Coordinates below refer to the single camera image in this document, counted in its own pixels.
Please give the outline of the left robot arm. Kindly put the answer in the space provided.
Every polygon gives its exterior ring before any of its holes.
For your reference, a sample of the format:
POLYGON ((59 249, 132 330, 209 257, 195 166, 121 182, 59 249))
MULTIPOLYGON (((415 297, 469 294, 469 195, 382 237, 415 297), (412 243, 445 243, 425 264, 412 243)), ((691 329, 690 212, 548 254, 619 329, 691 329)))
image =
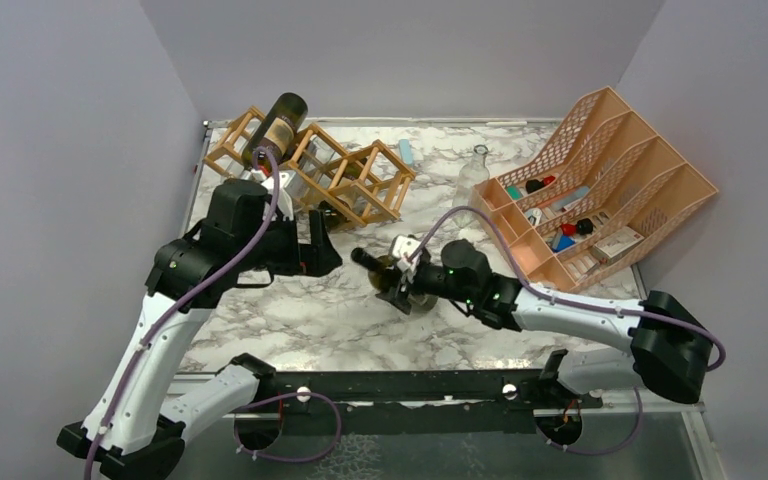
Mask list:
POLYGON ((165 479, 185 447, 225 414, 258 411, 278 396, 275 370, 242 354, 212 379, 177 398, 169 386, 194 336, 241 274, 322 277, 342 265, 321 214, 301 242, 290 207, 271 180, 218 186, 207 215, 161 247, 146 281, 142 310, 113 379, 93 410, 65 426, 58 445, 110 479, 165 479))

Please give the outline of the green wine bottle beige label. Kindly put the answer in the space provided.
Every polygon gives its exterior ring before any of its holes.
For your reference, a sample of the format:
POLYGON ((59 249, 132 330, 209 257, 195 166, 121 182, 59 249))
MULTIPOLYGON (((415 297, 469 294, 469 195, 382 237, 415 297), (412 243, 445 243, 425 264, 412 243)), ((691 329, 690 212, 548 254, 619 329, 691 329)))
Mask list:
POLYGON ((377 291, 376 297, 395 307, 403 314, 427 313, 438 301, 436 296, 412 293, 402 282, 402 271, 390 254, 374 257, 362 247, 351 251, 351 260, 367 270, 370 284, 377 291))

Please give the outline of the clear glass bottle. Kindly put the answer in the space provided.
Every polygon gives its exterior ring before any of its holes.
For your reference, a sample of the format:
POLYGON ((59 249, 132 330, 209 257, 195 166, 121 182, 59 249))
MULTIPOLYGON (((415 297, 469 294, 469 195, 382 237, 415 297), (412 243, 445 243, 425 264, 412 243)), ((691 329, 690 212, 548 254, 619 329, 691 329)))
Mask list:
POLYGON ((488 153, 489 149, 483 144, 473 147, 471 158, 459 171, 452 207, 468 206, 473 188, 489 178, 486 166, 488 153))

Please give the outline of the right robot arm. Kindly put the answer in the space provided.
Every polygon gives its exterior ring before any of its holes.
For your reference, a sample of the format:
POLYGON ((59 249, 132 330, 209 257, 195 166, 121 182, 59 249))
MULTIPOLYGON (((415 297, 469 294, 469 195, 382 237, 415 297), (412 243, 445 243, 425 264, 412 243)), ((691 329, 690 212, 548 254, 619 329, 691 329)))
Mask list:
POLYGON ((422 297, 462 304, 462 313, 496 330, 545 331, 601 344, 557 353, 537 380, 539 398, 560 407, 593 390, 644 387, 675 403, 699 401, 715 342, 672 295, 608 300, 523 284, 494 272, 467 240, 447 243, 435 264, 417 239, 399 236, 383 257, 361 248, 352 260, 369 273, 378 298, 405 314, 422 297))

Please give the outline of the dark green top wine bottle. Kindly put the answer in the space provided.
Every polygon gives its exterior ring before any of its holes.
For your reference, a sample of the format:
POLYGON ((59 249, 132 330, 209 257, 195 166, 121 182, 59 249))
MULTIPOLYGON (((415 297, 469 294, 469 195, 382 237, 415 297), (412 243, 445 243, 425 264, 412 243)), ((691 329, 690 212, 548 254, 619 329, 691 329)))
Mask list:
POLYGON ((294 92, 281 94, 245 145, 241 154, 244 167, 257 169, 263 166, 272 170, 268 157, 255 152, 260 147, 270 152, 280 165, 307 113, 308 105, 301 96, 294 92))

